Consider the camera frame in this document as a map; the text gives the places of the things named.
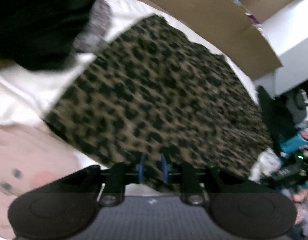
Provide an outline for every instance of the pink fabric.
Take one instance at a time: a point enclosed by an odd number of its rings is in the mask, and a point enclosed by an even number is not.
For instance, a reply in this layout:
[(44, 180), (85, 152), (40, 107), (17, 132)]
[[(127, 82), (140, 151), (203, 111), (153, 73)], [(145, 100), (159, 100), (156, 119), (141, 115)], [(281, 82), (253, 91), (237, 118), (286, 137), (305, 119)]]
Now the pink fabric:
[(0, 237), (14, 237), (7, 210), (16, 196), (80, 169), (74, 152), (38, 128), (0, 126)]

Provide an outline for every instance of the white bed sheet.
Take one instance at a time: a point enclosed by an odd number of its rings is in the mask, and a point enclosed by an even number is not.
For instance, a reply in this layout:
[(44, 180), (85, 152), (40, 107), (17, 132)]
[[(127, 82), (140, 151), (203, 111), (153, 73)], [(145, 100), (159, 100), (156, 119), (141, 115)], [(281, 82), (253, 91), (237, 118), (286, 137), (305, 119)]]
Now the white bed sheet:
[[(166, 18), (181, 30), (190, 41), (203, 44), (212, 53), (222, 52), (170, 15), (137, 0), (105, 0), (113, 11), (112, 27), (105, 40), (114, 40), (124, 30), (153, 13)], [(35, 125), (54, 106), (64, 90), (95, 59), (93, 54), (79, 54), (73, 68), (62, 72), (30, 72), (18, 65), (0, 71), (0, 124), (21, 122)], [(249, 95), (257, 103), (255, 87), (227, 56), (226, 60), (239, 77)]]

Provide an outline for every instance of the leopard print fabric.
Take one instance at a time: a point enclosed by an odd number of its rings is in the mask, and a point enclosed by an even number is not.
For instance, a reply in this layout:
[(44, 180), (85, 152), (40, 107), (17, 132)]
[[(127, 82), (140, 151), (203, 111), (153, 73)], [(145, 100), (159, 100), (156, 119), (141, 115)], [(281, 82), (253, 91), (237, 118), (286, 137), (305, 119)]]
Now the leopard print fabric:
[(218, 165), (246, 176), (272, 144), (261, 113), (224, 57), (190, 42), (157, 15), (99, 53), (45, 122), (107, 166), (147, 153), (147, 184), (160, 191), (161, 153), (170, 162)]

